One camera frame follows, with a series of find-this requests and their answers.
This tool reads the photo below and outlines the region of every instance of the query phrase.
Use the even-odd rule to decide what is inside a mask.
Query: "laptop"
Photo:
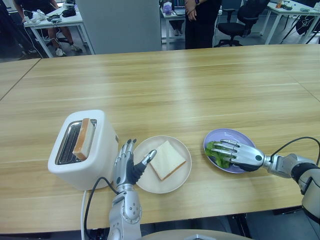
[[[177,15],[185,15],[185,0],[172,0],[172,11]]]

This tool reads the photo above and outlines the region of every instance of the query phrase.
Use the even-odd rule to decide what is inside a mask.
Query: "purple plate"
[[[206,146],[209,142],[211,141],[220,141],[221,139],[228,139],[228,140],[234,140],[237,141],[239,143],[242,144],[247,144],[248,146],[251,147],[256,147],[255,144],[251,141],[250,138],[248,138],[246,135],[244,135],[243,133],[230,129],[230,128],[218,128],[215,130],[212,130],[211,132],[209,132],[203,141],[203,148],[204,150],[206,150]],[[207,156],[208,159],[219,169],[226,171],[228,173],[233,173],[233,174],[242,174],[245,173],[245,170],[242,170],[240,167],[235,166],[235,165],[231,165],[228,168],[222,168],[219,167],[216,164],[216,159],[214,156]]]

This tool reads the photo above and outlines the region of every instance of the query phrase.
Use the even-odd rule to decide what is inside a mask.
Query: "table surface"
[[[0,101],[0,233],[80,229],[83,192],[47,163],[65,118],[88,109],[106,112],[120,144],[168,135],[190,151],[183,186],[167,194],[136,187],[141,223],[300,205],[292,179],[265,169],[222,171],[204,155],[203,140],[213,129],[231,128],[271,154],[294,138],[319,138],[319,91],[308,86],[319,83],[319,56],[320,46],[308,44],[42,59]],[[281,154],[291,152],[318,155],[308,140]],[[109,225],[113,197],[109,188],[96,191],[89,228]]]
[[[0,63],[0,100],[39,60],[36,58]]]
[[[177,20],[184,20],[186,18],[186,15],[176,15],[176,13],[174,11],[172,11],[172,13],[170,15],[166,15],[163,11],[162,8],[160,8],[160,11],[162,13],[162,16],[165,19],[177,19]]]
[[[66,10],[65,8],[63,7],[60,7],[50,13],[48,13],[47,15],[48,16],[52,16],[52,15],[55,15],[55,14],[62,14],[62,12]],[[68,16],[68,17],[63,17],[62,15],[60,16],[60,18],[62,19],[61,22],[58,22],[57,25],[61,25],[61,24],[76,24],[76,23],[82,23],[83,20],[82,20],[82,17],[81,17],[81,14],[79,11],[76,11],[75,12],[76,15],[74,16]],[[46,20],[43,20],[41,21],[40,23],[38,24],[34,24],[34,23],[27,23],[25,22],[24,23],[24,26],[25,27],[35,27],[36,29],[43,29],[43,28],[47,28],[47,27],[52,27],[53,26],[53,23],[51,21],[48,21],[47,19]]]
[[[276,3],[273,2],[269,2],[268,3],[268,8],[270,10],[273,10],[274,12],[278,12],[281,14],[303,14],[303,15],[320,15],[320,11],[314,10],[313,7],[304,5],[302,3],[298,3],[295,1],[290,1],[287,5],[288,6],[292,6],[292,10],[286,10],[284,8],[276,8]],[[300,9],[304,8],[304,9],[309,9],[309,12],[303,12]]]

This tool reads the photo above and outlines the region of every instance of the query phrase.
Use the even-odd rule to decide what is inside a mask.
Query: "beige plate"
[[[148,164],[137,185],[143,190],[154,194],[170,193],[185,183],[191,172],[191,155],[188,148],[178,139],[171,136],[153,136],[139,144],[134,153],[134,164],[139,163],[147,153],[156,149],[165,141],[169,141],[172,147],[185,159],[186,163],[178,168],[165,180],[161,181],[152,168]]]

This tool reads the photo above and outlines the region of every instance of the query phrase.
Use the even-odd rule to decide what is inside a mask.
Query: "white toaster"
[[[86,160],[78,159],[73,150],[82,120],[89,118],[94,126]],[[48,170],[79,190],[90,190],[99,177],[112,182],[113,165],[118,154],[118,136],[101,110],[78,111],[64,121],[48,161]],[[100,181],[97,188],[106,187]]]

